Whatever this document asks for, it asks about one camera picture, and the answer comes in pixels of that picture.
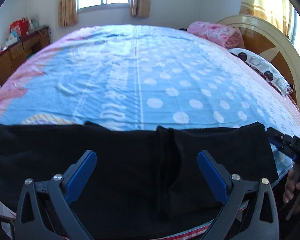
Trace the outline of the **right hand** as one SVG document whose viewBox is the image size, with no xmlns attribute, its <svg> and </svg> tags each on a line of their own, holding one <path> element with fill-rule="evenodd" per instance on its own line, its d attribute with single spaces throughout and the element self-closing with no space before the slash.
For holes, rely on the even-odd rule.
<svg viewBox="0 0 300 240">
<path fill-rule="evenodd" d="M 283 193 L 283 202 L 287 204 L 290 200 L 294 198 L 295 191 L 300 191 L 300 182 L 296 183 L 294 181 L 294 168 L 291 168 L 288 172 L 285 191 Z M 300 202 L 296 206 L 294 213 L 297 214 L 300 212 Z"/>
</svg>

